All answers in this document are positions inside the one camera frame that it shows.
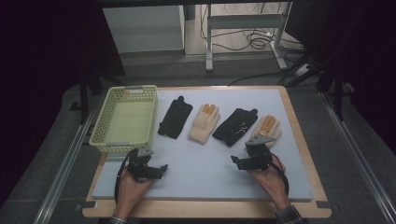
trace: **black cable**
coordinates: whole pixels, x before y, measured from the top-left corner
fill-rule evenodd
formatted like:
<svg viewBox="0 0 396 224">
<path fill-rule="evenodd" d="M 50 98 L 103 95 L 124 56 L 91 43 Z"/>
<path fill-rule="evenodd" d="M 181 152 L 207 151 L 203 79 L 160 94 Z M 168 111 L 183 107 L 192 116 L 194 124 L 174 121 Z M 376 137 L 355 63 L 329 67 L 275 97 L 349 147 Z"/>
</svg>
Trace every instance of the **black cable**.
<svg viewBox="0 0 396 224">
<path fill-rule="evenodd" d="M 309 55 L 310 55 L 310 52 L 309 52 L 309 51 L 306 52 L 306 53 L 303 55 L 303 57 L 301 57 L 301 58 L 300 58 L 300 59 L 288 70 L 288 72 L 287 72 L 286 74 L 283 75 L 283 77 L 277 82 L 277 84 L 278 84 L 279 86 L 283 86 L 284 83 L 285 83 L 285 81 L 286 81 L 286 79 L 287 79 L 289 76 L 292 75 L 290 72 L 291 72 L 291 71 L 294 71 L 297 67 L 301 66 L 302 63 L 304 62 L 305 58 L 306 58 L 306 57 L 309 57 Z"/>
<path fill-rule="evenodd" d="M 116 204 L 117 204 L 118 199 L 119 199 L 119 185 L 120 185 L 121 175 L 122 175 L 123 170 L 125 169 L 125 163 L 128 161 L 128 159 L 132 155 L 132 153 L 133 153 L 132 150 L 130 150 L 128 152 L 128 154 L 125 156 L 125 159 L 122 161 L 122 164 L 120 166 L 119 172 L 117 173 L 116 184 L 114 186 L 114 200 L 116 201 Z"/>
<path fill-rule="evenodd" d="M 260 13 L 263 12 L 264 7 L 265 7 L 265 4 L 262 5 L 262 8 L 261 8 Z M 204 12 L 204 16 L 203 16 L 203 14 L 202 14 L 202 5 L 200 5 L 200 15 L 201 15 L 201 31 L 200 31 L 200 36 L 201 36 L 201 38 L 204 39 L 205 41 L 207 41 L 207 38 L 206 38 L 205 32 L 204 32 L 204 20 L 205 20 L 206 11 L 207 11 L 207 6 L 206 6 L 206 8 L 205 8 L 205 12 Z M 239 30 L 239 31 L 235 31 L 235 32 L 228 32 L 228 33 L 223 33 L 223 34 L 219 34 L 219 35 L 212 35 L 211 37 L 213 38 L 213 37 L 217 37 L 217 36 L 221 36 L 221 35 L 237 34 L 237 33 L 245 32 L 245 31 L 246 31 L 246 30 L 243 29 L 243 30 Z M 257 28 L 255 28 L 251 34 L 247 35 L 248 44 L 247 44 L 246 46 L 240 48 L 240 49 L 231 49 L 231 48 L 225 47 L 225 46 L 220 45 L 220 44 L 212 44 L 212 45 L 213 45 L 213 46 L 218 46 L 218 47 L 221 47 L 221 48 L 225 48 L 225 49 L 228 49 L 228 50 L 234 50 L 234 51 L 246 49 L 246 48 L 248 48 L 249 46 L 251 46 L 251 47 L 254 48 L 254 49 L 264 49 L 264 48 L 271 42 L 271 39 L 270 39 L 267 35 L 260 35 L 260 34 L 257 34 L 256 32 L 266 32 L 266 31 L 258 30 Z"/>
<path fill-rule="evenodd" d="M 259 3 L 256 3 L 256 6 L 255 6 L 253 9 L 251 9 L 250 14 L 253 13 L 254 9 L 255 9 L 258 5 L 259 5 Z"/>
<path fill-rule="evenodd" d="M 235 82 L 243 80 L 243 79 L 248 79 L 248 78 L 253 78 L 253 77 L 263 77 L 263 76 L 269 76 L 269 75 L 277 75 L 277 74 L 282 74 L 284 72 L 288 72 L 288 71 L 282 71 L 282 72 L 275 72 L 275 73 L 266 73 L 266 74 L 259 74 L 259 75 L 254 75 L 254 76 L 249 76 L 249 77 L 240 77 L 232 82 L 230 82 L 227 86 L 231 86 L 233 85 Z"/>
<path fill-rule="evenodd" d="M 279 159 L 279 157 L 276 155 L 276 154 L 274 154 L 274 153 L 271 153 L 275 158 L 276 158 L 276 160 L 277 160 L 277 162 L 279 163 L 279 165 L 280 165 L 280 170 L 283 172 L 283 173 L 285 173 L 285 171 L 283 170 L 283 167 L 282 167 L 282 163 L 280 163 L 280 159 Z"/>
<path fill-rule="evenodd" d="M 280 10 L 280 5 L 282 4 L 282 2 L 279 2 L 279 5 L 277 6 L 277 11 L 276 11 L 276 13 L 279 13 L 279 10 Z"/>
<path fill-rule="evenodd" d="M 225 4 L 224 4 L 224 10 L 227 12 L 227 14 L 230 14 L 230 12 L 227 10 L 227 7 L 225 7 Z"/>
<path fill-rule="evenodd" d="M 271 153 L 271 154 L 276 157 L 277 161 L 279 162 L 280 168 L 277 165 L 275 165 L 273 162 L 270 162 L 269 165 L 272 166 L 277 171 L 277 173 L 280 175 L 280 177 L 283 180 L 283 183 L 285 184 L 285 192 L 286 192 L 287 195 L 289 195 L 289 187 L 290 187 L 289 186 L 289 180 L 286 177 L 286 174 L 285 174 L 285 171 L 282 168 L 282 165 L 280 164 L 279 158 L 274 153 Z"/>
</svg>

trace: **light blue board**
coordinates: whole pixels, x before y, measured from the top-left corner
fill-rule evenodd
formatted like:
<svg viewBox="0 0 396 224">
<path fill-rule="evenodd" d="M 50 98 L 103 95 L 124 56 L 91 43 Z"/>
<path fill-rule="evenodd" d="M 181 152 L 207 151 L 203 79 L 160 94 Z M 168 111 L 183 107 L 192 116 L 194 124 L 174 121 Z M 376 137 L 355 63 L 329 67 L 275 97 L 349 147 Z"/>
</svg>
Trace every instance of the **light blue board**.
<svg viewBox="0 0 396 224">
<path fill-rule="evenodd" d="M 186 103 L 193 106 L 183 131 L 178 139 L 159 135 L 159 124 L 173 100 L 182 95 Z M 271 148 L 286 166 L 290 182 L 290 198 L 307 201 L 313 199 L 312 189 L 289 119 L 277 90 L 218 90 L 218 91 L 158 91 L 158 110 L 155 122 L 152 150 L 154 154 L 149 166 L 160 167 L 169 164 L 163 178 L 156 180 L 145 195 L 146 199 L 172 200 L 262 200 L 269 195 L 246 172 L 240 171 L 231 156 L 240 159 L 248 154 L 245 142 L 257 125 L 260 117 L 273 115 L 280 120 L 282 135 Z M 221 115 L 217 127 L 236 108 L 258 109 L 258 120 L 232 147 L 210 136 L 203 146 L 189 139 L 188 133 L 201 105 L 213 104 L 219 107 Z M 92 197 L 95 199 L 114 198 L 114 183 L 124 155 L 107 158 Z"/>
</svg>

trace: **dark background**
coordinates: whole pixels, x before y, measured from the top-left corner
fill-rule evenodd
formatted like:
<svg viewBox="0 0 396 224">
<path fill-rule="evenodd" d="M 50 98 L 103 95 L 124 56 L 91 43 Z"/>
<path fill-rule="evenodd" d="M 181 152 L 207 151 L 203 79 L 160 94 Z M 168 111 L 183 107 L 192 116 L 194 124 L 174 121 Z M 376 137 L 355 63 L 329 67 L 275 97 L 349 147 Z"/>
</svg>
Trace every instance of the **dark background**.
<svg viewBox="0 0 396 224">
<path fill-rule="evenodd" d="M 0 8 L 3 204 L 49 132 L 63 93 L 82 75 L 124 72 L 99 6 L 13 1 Z"/>
<path fill-rule="evenodd" d="M 81 74 L 124 75 L 102 9 L 82 3 L 0 3 L 1 203 L 40 148 L 64 91 L 78 84 Z M 344 80 L 355 89 L 351 101 L 393 151 L 394 9 L 394 1 L 371 4 L 343 63 Z M 334 7 L 327 22 L 343 22 L 346 11 Z M 330 27 L 325 32 L 331 33 Z"/>
</svg>

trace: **person's right hand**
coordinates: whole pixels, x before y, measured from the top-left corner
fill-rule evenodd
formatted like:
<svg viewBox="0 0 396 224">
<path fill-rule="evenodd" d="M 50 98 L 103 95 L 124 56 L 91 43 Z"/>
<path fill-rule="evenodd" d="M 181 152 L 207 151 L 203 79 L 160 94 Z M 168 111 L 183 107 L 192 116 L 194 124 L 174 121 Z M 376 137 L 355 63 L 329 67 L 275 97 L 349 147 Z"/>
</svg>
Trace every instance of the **person's right hand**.
<svg viewBox="0 0 396 224">
<path fill-rule="evenodd" d="M 286 169 L 277 156 L 273 155 L 273 163 L 286 173 Z M 271 166 L 265 171 L 247 171 L 254 176 L 259 184 L 271 196 L 276 209 L 281 210 L 290 207 L 290 200 L 285 192 L 285 184 L 279 173 Z"/>
</svg>

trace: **beige glove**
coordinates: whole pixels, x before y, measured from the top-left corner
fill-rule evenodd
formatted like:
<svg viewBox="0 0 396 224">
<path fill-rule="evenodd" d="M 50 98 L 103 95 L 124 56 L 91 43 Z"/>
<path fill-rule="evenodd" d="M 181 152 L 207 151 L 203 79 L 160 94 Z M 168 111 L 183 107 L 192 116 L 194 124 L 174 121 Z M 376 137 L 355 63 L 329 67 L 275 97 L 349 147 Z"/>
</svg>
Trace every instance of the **beige glove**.
<svg viewBox="0 0 396 224">
<path fill-rule="evenodd" d="M 219 108 L 215 105 L 202 105 L 194 119 L 189 138 L 205 144 L 220 119 Z"/>
<path fill-rule="evenodd" d="M 259 120 L 259 123 L 254 128 L 253 133 L 251 134 L 250 137 L 256 134 L 261 134 L 261 135 L 266 135 L 268 137 L 272 137 L 275 140 L 277 140 L 279 136 L 282 134 L 282 130 L 277 128 L 279 124 L 280 121 L 277 120 L 274 116 L 271 115 L 263 116 Z M 265 145 L 267 145 L 268 148 L 271 148 L 275 143 L 276 141 L 273 141 L 273 142 L 265 143 Z"/>
</svg>

